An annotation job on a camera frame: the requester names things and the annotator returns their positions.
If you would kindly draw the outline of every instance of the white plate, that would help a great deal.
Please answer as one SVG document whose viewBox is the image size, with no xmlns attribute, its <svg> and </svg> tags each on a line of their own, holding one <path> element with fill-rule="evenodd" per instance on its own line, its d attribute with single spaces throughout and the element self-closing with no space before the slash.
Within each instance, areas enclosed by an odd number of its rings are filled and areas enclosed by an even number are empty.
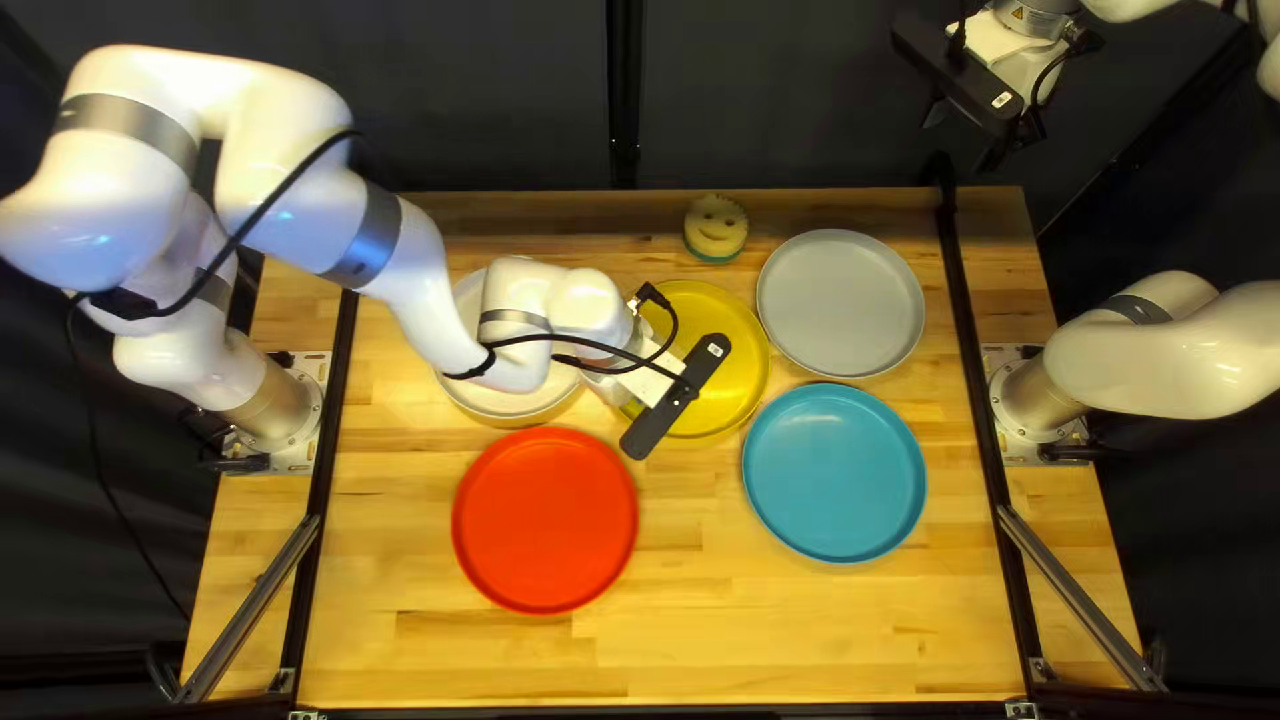
<svg viewBox="0 0 1280 720">
<path fill-rule="evenodd" d="M 832 378 L 890 370 L 924 332 L 924 293 L 911 268 L 854 231 L 809 231 L 782 243 L 760 270 L 755 306 L 783 355 Z"/>
</svg>

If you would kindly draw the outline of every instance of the yellow plate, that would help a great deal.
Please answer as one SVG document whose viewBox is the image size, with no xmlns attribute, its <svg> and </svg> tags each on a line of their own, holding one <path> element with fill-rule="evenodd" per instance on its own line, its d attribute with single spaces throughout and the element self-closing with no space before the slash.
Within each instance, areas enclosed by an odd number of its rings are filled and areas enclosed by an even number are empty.
<svg viewBox="0 0 1280 720">
<path fill-rule="evenodd" d="M 667 430 L 671 437 L 698 438 L 732 429 L 751 416 L 769 379 L 769 340 L 755 314 L 727 291 L 699 281 L 658 283 L 676 314 L 680 332 L 672 352 L 684 357 L 708 333 L 724 333 L 732 350 L 698 395 L 698 400 Z M 654 338 L 671 332 L 671 315 L 646 302 L 640 315 L 653 325 Z M 632 400 L 622 407 L 628 418 L 640 413 Z"/>
</svg>

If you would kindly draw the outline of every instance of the blue plate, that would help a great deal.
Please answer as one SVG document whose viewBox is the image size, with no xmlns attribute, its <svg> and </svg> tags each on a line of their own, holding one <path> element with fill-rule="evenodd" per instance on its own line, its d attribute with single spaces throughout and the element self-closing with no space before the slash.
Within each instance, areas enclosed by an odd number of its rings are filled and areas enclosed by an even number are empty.
<svg viewBox="0 0 1280 720">
<path fill-rule="evenodd" d="M 924 510 L 924 457 L 902 419 L 860 389 L 815 383 L 760 411 L 742 446 L 742 480 L 760 521 L 823 562 L 874 560 Z"/>
</svg>

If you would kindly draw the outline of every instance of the red plate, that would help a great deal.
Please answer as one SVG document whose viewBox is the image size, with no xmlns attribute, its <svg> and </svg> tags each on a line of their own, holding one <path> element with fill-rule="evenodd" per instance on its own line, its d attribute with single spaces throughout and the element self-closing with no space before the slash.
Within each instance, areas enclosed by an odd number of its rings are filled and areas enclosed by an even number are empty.
<svg viewBox="0 0 1280 720">
<path fill-rule="evenodd" d="M 489 446 L 453 500 L 453 552 L 471 583 L 530 615 L 595 600 L 635 547 L 635 483 L 600 441 L 532 428 Z"/>
</svg>

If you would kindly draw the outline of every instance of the butcher block tabletop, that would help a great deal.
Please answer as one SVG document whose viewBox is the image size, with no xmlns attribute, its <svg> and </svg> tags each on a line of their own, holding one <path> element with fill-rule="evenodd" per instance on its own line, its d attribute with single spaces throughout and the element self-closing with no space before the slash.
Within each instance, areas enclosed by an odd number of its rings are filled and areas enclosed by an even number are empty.
<svg viewBox="0 0 1280 720">
<path fill-rule="evenodd" d="M 454 407 L 379 301 L 361 299 L 298 703 L 493 707 L 1002 700 L 1024 692 L 928 188 L 726 191 L 750 215 L 732 263 L 684 249 L 707 191 L 408 193 L 440 227 L 454 281 L 502 255 L 643 282 L 699 279 L 753 309 L 778 245 L 815 228 L 870 234 L 910 265 L 927 322 L 893 370 L 850 380 L 920 443 L 924 514 L 901 547 L 855 566 L 810 561 L 753 514 L 740 452 L 749 423 L 713 441 L 667 438 L 625 459 L 640 498 L 635 553 L 571 614 L 535 618 L 481 596 L 454 559 L 454 491 L 511 430 Z M 1056 327 L 1020 188 L 961 188 L 957 224 L 983 342 L 1043 342 Z M 268 261 L 252 338 L 328 350 L 335 286 Z M 764 404 L 824 379 L 772 351 Z M 616 447 L 622 415 L 591 392 L 552 421 Z M 306 477 L 224 477 L 187 643 L 189 673 L 306 506 Z M 1010 469 L 1014 506 L 1108 614 L 1137 632 L 1091 466 Z M 1119 675 L 1036 571 L 1044 656 L 1068 680 Z M 260 693 L 279 666 L 285 588 L 215 697 Z"/>
</svg>

